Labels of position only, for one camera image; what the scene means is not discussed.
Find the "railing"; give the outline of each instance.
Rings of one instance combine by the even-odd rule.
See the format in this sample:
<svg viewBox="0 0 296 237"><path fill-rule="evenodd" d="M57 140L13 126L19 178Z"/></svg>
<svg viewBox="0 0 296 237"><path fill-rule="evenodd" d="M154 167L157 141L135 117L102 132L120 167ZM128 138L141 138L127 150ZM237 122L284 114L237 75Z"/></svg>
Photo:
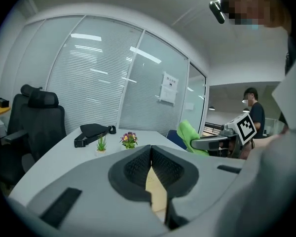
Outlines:
<svg viewBox="0 0 296 237"><path fill-rule="evenodd" d="M212 124L212 123L205 123L204 131L203 133L209 134L209 135L218 135L221 130L221 125L218 124Z"/></svg>

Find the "green cloth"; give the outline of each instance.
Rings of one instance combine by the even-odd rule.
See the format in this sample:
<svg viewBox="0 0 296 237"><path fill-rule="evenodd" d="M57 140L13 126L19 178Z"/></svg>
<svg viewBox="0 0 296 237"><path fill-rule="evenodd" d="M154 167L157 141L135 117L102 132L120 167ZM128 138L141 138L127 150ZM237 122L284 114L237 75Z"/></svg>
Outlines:
<svg viewBox="0 0 296 237"><path fill-rule="evenodd" d="M183 140L189 152L203 156L209 155L205 150L198 150L191 147L191 140L199 139L200 136L187 120L184 120L179 124L177 134Z"/></svg>

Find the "blue chair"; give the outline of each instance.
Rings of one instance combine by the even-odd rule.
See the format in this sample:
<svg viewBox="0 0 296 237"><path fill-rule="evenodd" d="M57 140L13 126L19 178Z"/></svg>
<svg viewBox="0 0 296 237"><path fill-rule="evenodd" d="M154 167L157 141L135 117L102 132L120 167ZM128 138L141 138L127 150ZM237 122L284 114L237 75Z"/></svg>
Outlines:
<svg viewBox="0 0 296 237"><path fill-rule="evenodd" d="M173 143L177 144L179 147L186 150L186 145L184 144L183 140L179 137L176 130L169 130L166 138L172 141Z"/></svg>

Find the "black box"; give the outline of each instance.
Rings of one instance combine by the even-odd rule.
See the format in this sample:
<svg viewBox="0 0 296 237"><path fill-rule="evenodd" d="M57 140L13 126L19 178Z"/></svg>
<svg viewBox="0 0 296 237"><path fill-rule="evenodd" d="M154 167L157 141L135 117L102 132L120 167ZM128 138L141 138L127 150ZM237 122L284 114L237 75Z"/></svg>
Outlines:
<svg viewBox="0 0 296 237"><path fill-rule="evenodd" d="M9 101L8 100L5 100L3 98L0 98L0 107L1 108L9 107Z"/></svg>

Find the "chair armrest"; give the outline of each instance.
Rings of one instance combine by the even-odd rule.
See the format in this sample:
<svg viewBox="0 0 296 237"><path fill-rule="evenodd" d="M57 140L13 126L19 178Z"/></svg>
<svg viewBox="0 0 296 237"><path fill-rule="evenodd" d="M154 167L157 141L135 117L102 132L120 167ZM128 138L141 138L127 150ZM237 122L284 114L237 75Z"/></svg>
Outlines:
<svg viewBox="0 0 296 237"><path fill-rule="evenodd" d="M20 131L17 131L15 133L12 133L12 134L9 134L9 135L5 136L4 139L8 143L13 143L13 142L16 142L19 139L23 138L27 134L28 134L28 132L26 130L20 130Z"/></svg>

